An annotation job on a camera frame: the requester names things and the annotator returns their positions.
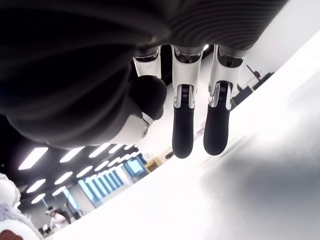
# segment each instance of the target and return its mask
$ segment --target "plush toy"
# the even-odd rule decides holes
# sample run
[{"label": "plush toy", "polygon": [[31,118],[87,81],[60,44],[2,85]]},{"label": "plush toy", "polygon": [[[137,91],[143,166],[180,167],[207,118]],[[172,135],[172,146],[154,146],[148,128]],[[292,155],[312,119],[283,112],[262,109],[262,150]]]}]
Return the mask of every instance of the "plush toy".
[{"label": "plush toy", "polygon": [[31,220],[14,209],[19,200],[16,185],[0,173],[0,240],[42,240]]}]

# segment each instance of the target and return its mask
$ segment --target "white surface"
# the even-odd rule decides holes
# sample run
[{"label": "white surface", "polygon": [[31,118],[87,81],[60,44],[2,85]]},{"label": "white surface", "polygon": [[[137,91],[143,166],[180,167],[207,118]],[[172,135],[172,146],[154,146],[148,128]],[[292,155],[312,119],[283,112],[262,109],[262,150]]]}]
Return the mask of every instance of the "white surface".
[{"label": "white surface", "polygon": [[193,86],[193,97],[197,94],[198,91],[198,81],[199,81],[199,73],[201,66],[201,59],[203,55],[203,51],[201,51],[201,56],[198,61],[193,63],[183,63],[180,62],[175,57],[175,48],[171,46],[172,52],[172,86],[173,86],[173,94],[174,97],[177,98],[175,107],[180,108],[181,106],[181,96],[179,95],[178,86],[182,84],[192,85]]},{"label": "white surface", "polygon": [[216,47],[214,49],[214,58],[212,61],[213,63],[209,83],[211,86],[210,96],[214,96],[216,84],[220,81],[228,81],[229,83],[232,83],[231,96],[233,96],[237,89],[237,82],[239,81],[239,75],[244,64],[237,67],[223,66],[218,60],[218,51],[219,48]]},{"label": "white surface", "polygon": [[160,58],[161,47],[158,48],[158,51],[159,51],[159,54],[156,57],[156,59],[153,61],[142,62],[142,61],[137,61],[135,58],[133,58],[136,73],[139,77],[144,75],[151,75],[151,76],[157,76],[159,79],[161,79],[161,58]]},{"label": "white surface", "polygon": [[319,239],[319,43],[320,32],[231,112],[220,156],[199,138],[48,240]]}]

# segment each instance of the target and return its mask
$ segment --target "fluorescent light panel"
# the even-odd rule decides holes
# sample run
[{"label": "fluorescent light panel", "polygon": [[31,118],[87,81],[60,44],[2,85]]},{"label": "fluorescent light panel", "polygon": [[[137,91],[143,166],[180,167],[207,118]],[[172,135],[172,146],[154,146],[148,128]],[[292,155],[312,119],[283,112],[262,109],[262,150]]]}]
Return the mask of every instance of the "fluorescent light panel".
[{"label": "fluorescent light panel", "polygon": [[44,184],[45,181],[46,181],[45,179],[41,179],[41,180],[39,180],[39,181],[36,181],[36,182],[26,191],[26,193],[28,194],[28,193],[34,192],[34,191],[37,190],[42,184]]},{"label": "fluorescent light panel", "polygon": [[112,165],[114,165],[116,162],[118,162],[120,160],[120,157],[117,157],[115,160],[113,160],[112,162],[110,162],[108,164],[108,167],[111,167]]},{"label": "fluorescent light panel", "polygon": [[29,156],[23,161],[23,163],[18,168],[19,170],[30,169],[45,152],[48,150],[47,147],[37,147],[35,148]]},{"label": "fluorescent light panel", "polygon": [[40,194],[39,196],[37,196],[35,199],[32,200],[31,204],[36,204],[41,199],[43,199],[45,197],[45,195],[46,195],[45,193]]},{"label": "fluorescent light panel", "polygon": [[65,163],[65,162],[70,161],[70,159],[72,159],[83,148],[84,148],[84,146],[81,146],[81,147],[77,147],[75,149],[70,150],[63,158],[61,158],[60,163]]},{"label": "fluorescent light panel", "polygon": [[117,144],[117,145],[115,145],[110,151],[109,151],[109,153],[110,154],[113,154],[113,153],[115,153],[119,148],[121,148],[123,146],[123,144]]},{"label": "fluorescent light panel", "polygon": [[97,172],[100,169],[102,169],[105,165],[107,165],[109,163],[109,160],[104,161],[103,163],[101,163],[94,171]]},{"label": "fluorescent light panel", "polygon": [[93,153],[89,155],[89,158],[94,158],[98,156],[100,153],[102,153],[107,147],[110,146],[110,143],[102,144],[100,147],[98,147]]},{"label": "fluorescent light panel", "polygon": [[66,189],[66,186],[62,186],[60,187],[57,191],[55,191],[54,193],[52,193],[52,196],[58,195],[59,193],[61,193],[63,190]]},{"label": "fluorescent light panel", "polygon": [[61,184],[63,181],[65,181],[68,177],[72,175],[72,171],[66,172],[63,174],[57,181],[55,181],[54,185]]},{"label": "fluorescent light panel", "polygon": [[135,145],[135,144],[130,144],[130,145],[125,146],[125,147],[124,147],[124,150],[128,150],[128,149],[131,148],[133,145]]},{"label": "fluorescent light panel", "polygon": [[76,177],[77,177],[77,178],[82,177],[82,176],[85,175],[87,172],[89,172],[92,168],[93,168],[92,166],[87,166],[85,169],[83,169],[81,172],[79,172]]},{"label": "fluorescent light panel", "polygon": [[122,163],[124,160],[129,160],[130,158],[131,158],[131,155],[126,154],[118,161],[118,163]]}]

